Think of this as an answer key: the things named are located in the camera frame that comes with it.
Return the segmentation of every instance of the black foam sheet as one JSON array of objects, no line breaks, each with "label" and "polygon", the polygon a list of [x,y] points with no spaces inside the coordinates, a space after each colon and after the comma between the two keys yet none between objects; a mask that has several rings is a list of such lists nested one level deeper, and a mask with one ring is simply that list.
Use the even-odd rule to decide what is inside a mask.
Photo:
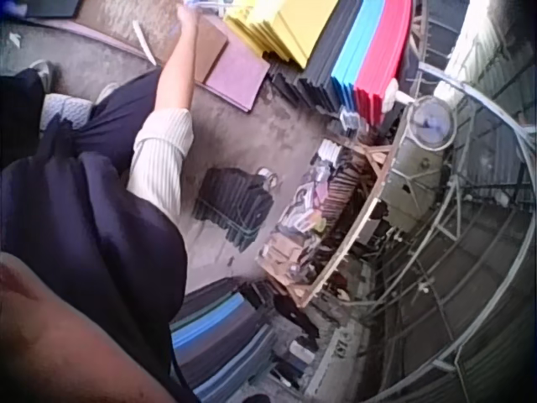
[{"label": "black foam sheet", "polygon": [[17,3],[28,4],[28,18],[74,18],[82,0],[19,0]]}]

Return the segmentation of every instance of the dark pants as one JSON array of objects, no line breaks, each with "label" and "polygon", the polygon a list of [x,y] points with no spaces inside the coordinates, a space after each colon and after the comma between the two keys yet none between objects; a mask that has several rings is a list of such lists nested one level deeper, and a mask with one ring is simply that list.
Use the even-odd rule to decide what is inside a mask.
[{"label": "dark pants", "polygon": [[[128,169],[134,139],[154,109],[160,69],[140,76],[95,106],[89,122],[68,133],[73,156],[86,151],[105,155],[119,174]],[[2,169],[34,154],[44,91],[36,71],[0,77],[0,162]]]}]

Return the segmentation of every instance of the blue foam sheet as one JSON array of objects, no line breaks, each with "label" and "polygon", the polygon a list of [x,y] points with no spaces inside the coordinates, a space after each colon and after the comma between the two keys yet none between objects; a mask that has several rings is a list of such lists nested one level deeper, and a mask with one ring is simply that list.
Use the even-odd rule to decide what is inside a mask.
[{"label": "blue foam sheet", "polygon": [[362,26],[360,37],[357,40],[357,48],[354,51],[351,63],[347,67],[347,72],[342,83],[345,97],[348,102],[347,106],[349,107],[349,110],[354,110],[356,112],[358,111],[358,107],[353,95],[354,83],[358,78],[358,74],[360,73],[363,62],[368,54],[369,46],[371,46],[375,33],[377,32],[380,18],[383,15],[385,1],[369,0],[368,3],[370,4],[370,7],[366,10],[367,13],[364,14],[365,22]]},{"label": "blue foam sheet", "polygon": [[269,325],[264,325],[253,337],[252,341],[250,341],[250,343],[245,348],[243,348],[239,354],[237,354],[231,361],[229,361],[224,367],[222,367],[222,369],[218,371],[214,376],[207,380],[207,382],[195,388],[194,393],[202,400],[208,397],[208,395],[214,393],[213,388],[221,384],[222,382],[225,382],[226,379],[230,379],[233,373],[237,371],[237,369],[235,369],[237,364],[242,359],[244,359],[247,354],[249,356],[253,356],[258,350],[263,347],[262,341],[265,338],[268,338],[270,336],[270,333],[271,329]]},{"label": "blue foam sheet", "polygon": [[173,332],[171,337],[174,348],[178,348],[180,345],[188,343],[193,338],[196,338],[200,334],[214,327],[217,323],[223,321],[235,311],[243,302],[244,298],[241,294],[237,293],[197,321]]},{"label": "blue foam sheet", "polygon": [[354,82],[373,41],[383,9],[384,0],[364,0],[332,70],[337,95],[349,110],[357,110],[352,95]]}]

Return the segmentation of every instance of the red foam sheet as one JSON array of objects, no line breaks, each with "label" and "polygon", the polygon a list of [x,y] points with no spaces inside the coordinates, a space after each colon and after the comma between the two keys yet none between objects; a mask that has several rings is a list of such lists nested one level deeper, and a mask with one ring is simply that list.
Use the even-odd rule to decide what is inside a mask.
[{"label": "red foam sheet", "polygon": [[387,0],[368,55],[354,84],[360,115],[370,124],[382,119],[384,93],[397,72],[410,24],[412,0]]}]

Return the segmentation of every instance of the stack of foam sheets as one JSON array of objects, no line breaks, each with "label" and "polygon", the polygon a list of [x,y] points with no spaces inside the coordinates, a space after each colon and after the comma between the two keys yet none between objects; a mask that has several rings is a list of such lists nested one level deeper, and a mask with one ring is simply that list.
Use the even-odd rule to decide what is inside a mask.
[{"label": "stack of foam sheets", "polygon": [[242,0],[225,21],[257,55],[274,52],[305,68],[337,0]]},{"label": "stack of foam sheets", "polygon": [[400,72],[411,12],[412,0],[340,0],[308,66],[272,58],[268,75],[293,104],[330,113],[345,107],[377,126],[384,93]]},{"label": "stack of foam sheets", "polygon": [[187,296],[171,330],[181,373],[202,402],[226,401],[267,368],[275,343],[263,314],[229,279]]},{"label": "stack of foam sheets", "polygon": [[390,81],[396,77],[412,14],[412,0],[385,1],[386,5],[369,45],[367,57],[352,88],[357,111],[370,124],[375,125],[382,122],[384,94]]},{"label": "stack of foam sheets", "polygon": [[293,104],[302,102],[308,107],[320,106],[331,113],[339,111],[341,101],[332,83],[331,71],[361,5],[361,0],[338,2],[303,71],[298,65],[269,58],[271,81]]}]

